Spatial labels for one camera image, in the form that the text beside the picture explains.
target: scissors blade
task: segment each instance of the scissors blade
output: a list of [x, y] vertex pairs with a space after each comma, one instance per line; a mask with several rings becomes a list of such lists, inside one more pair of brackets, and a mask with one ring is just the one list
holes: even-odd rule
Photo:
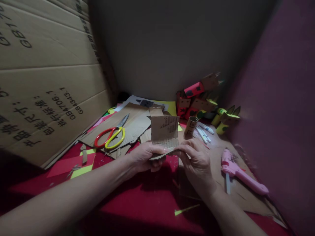
[[129, 114], [126, 115], [126, 116], [121, 120], [121, 122], [117, 125], [117, 127], [122, 127], [122, 126], [126, 123], [128, 117], [129, 117]]

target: scissors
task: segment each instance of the scissors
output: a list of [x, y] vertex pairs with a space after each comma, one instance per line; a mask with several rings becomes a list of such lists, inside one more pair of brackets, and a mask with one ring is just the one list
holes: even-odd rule
[[[105, 146], [106, 149], [113, 149], [113, 148], [118, 147], [118, 146], [122, 143], [122, 141], [124, 141], [124, 139], [125, 139], [125, 128], [123, 128], [122, 126], [126, 123], [128, 117], [129, 117], [129, 114], [126, 115], [116, 127], [112, 127], [112, 128], [109, 128], [109, 129], [107, 129], [107, 130], [101, 132], [101, 133], [96, 137], [96, 139], [95, 139], [95, 141], [94, 141], [94, 146], [95, 146], [96, 148], [103, 148], [103, 147]], [[109, 146], [108, 146], [109, 143], [110, 143], [111, 141], [113, 141], [113, 139], [114, 139], [121, 131], [122, 131], [122, 138], [121, 138], [121, 140], [120, 140], [117, 144], [115, 144], [115, 145], [109, 147]], [[100, 139], [100, 137], [102, 137], [104, 134], [106, 134], [106, 133], [108, 133], [108, 132], [111, 132], [111, 133], [109, 134], [107, 140], [106, 140], [102, 145], [98, 145], [97, 142], [98, 142], [98, 140]]]

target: red scissors handle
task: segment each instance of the red scissors handle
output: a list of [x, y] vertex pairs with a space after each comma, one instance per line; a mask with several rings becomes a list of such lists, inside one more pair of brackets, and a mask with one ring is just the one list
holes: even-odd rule
[[[113, 127], [113, 128], [109, 128], [109, 129], [107, 129], [107, 130], [101, 132], [101, 133], [96, 137], [96, 139], [95, 139], [95, 141], [94, 141], [94, 146], [95, 146], [96, 148], [103, 148], [103, 147], [105, 146], [106, 142], [112, 137], [114, 131], [117, 130], [117, 129], [119, 129], [119, 128], [118, 128], [118, 127]], [[98, 143], [98, 140], [99, 140], [104, 134], [106, 134], [106, 133], [108, 133], [108, 132], [111, 132], [111, 133], [109, 134], [109, 136], [108, 136], [108, 138], [106, 139], [106, 141], [105, 141], [102, 145], [98, 145], [98, 144], [97, 144], [97, 143]]]

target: left hand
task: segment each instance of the left hand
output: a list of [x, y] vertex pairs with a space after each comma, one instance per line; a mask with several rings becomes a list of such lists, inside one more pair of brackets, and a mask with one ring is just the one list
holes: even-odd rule
[[163, 146], [153, 145], [151, 141], [140, 144], [129, 155], [136, 173], [147, 171], [151, 169], [151, 172], [156, 172], [161, 169], [163, 162], [166, 160], [166, 156], [160, 160], [150, 161], [154, 153], [165, 154], [168, 149]]

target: wall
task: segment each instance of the wall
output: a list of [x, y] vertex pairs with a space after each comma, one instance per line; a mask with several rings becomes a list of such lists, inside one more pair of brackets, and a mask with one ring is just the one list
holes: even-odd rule
[[314, 1], [283, 1], [226, 100], [242, 118], [228, 137], [299, 235], [315, 234], [314, 29]]
[[121, 90], [156, 100], [228, 79], [275, 1], [91, 1]]

